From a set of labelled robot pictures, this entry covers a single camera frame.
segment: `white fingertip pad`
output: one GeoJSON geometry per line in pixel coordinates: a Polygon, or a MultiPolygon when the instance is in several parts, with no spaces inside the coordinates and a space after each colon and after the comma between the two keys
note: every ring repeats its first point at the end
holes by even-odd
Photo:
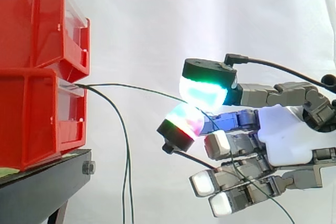
{"type": "Polygon", "coordinates": [[[215,192],[215,187],[206,170],[193,175],[190,180],[198,197],[206,197],[215,192]]]}
{"type": "Polygon", "coordinates": [[[223,217],[232,214],[232,208],[225,192],[221,192],[209,199],[212,212],[215,217],[223,217]]]}

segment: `red storage bin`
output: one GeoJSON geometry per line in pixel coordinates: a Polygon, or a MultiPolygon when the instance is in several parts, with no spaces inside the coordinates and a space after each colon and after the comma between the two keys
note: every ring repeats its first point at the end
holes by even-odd
{"type": "Polygon", "coordinates": [[[86,90],[51,69],[0,70],[0,167],[25,170],[86,141],[86,90]]]}
{"type": "Polygon", "coordinates": [[[89,74],[89,28],[72,0],[0,0],[0,68],[52,68],[69,82],[89,74]]]}

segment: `white backdrop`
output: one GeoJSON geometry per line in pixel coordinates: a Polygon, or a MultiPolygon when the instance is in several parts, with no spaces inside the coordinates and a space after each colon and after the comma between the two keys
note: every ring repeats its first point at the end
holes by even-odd
{"type": "MultiPolygon", "coordinates": [[[[223,60],[227,52],[271,60],[316,79],[335,73],[334,0],[75,1],[92,23],[91,75],[82,83],[121,82],[178,95],[185,58],[223,60]]],[[[262,66],[238,70],[239,82],[298,80],[262,66]]],[[[101,91],[120,108],[129,131],[135,223],[290,223],[271,201],[213,218],[207,199],[196,198],[188,181],[203,167],[161,151],[156,128],[177,103],[125,88],[101,91]]],[[[97,172],[70,200],[65,223],[121,223],[121,124],[100,97],[89,94],[88,103],[86,147],[92,148],[97,172]]],[[[206,159],[202,141],[190,153],[206,159]]],[[[287,191],[278,198],[297,223],[336,223],[334,173],[323,172],[324,189],[287,191]]]]}

